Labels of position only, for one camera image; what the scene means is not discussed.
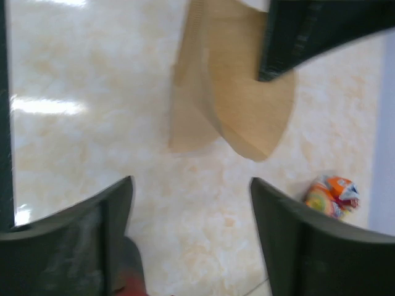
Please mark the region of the colourful snack packet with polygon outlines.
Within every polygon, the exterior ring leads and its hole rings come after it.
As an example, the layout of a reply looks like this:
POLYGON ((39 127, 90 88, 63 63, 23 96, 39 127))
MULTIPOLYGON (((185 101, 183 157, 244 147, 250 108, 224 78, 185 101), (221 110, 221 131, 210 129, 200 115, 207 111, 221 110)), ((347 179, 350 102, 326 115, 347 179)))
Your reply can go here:
POLYGON ((336 219, 343 219, 360 205, 354 182, 339 176, 322 175, 310 185, 303 202, 310 208, 336 219))

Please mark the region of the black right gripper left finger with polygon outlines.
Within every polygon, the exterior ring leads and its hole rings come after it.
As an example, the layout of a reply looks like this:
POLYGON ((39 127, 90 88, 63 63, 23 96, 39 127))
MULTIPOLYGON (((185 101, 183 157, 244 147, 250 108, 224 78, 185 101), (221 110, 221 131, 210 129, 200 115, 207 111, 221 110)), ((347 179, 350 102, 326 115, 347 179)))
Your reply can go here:
POLYGON ((127 176, 51 216, 1 233, 1 295, 112 295, 133 200, 127 176))

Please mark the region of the brown paper coffee filter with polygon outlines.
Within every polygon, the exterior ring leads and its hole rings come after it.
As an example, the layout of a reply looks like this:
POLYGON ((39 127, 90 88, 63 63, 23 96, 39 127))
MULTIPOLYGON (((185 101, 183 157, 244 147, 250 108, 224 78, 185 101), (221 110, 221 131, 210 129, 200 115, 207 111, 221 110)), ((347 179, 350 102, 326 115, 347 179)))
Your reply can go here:
POLYGON ((258 80, 267 14, 241 1, 191 1, 173 69, 169 146, 175 153, 224 138, 264 161, 293 110, 297 76, 258 80))

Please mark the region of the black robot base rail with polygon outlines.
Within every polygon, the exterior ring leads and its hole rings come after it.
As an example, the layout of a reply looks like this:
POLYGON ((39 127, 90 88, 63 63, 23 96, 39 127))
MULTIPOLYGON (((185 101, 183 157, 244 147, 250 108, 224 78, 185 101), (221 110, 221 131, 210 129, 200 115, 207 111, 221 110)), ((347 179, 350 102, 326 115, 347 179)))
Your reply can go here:
POLYGON ((10 131, 6 2, 1 1, 1 231, 14 227, 12 136, 10 131))

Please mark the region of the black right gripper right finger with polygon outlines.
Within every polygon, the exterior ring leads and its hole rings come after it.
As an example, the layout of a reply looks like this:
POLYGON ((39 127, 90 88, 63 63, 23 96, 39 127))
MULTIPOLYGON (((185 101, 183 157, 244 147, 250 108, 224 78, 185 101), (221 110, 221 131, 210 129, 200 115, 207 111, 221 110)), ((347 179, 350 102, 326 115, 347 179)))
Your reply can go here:
POLYGON ((394 237, 358 228, 252 178, 273 295, 394 295, 394 237))

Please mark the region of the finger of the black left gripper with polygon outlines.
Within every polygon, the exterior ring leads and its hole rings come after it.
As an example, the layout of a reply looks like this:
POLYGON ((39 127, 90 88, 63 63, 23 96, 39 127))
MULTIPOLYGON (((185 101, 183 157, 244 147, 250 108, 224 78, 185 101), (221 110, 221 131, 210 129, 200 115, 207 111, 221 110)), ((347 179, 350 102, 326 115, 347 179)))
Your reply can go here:
POLYGON ((340 45, 394 28, 394 1, 271 1, 259 68, 269 82, 340 45))

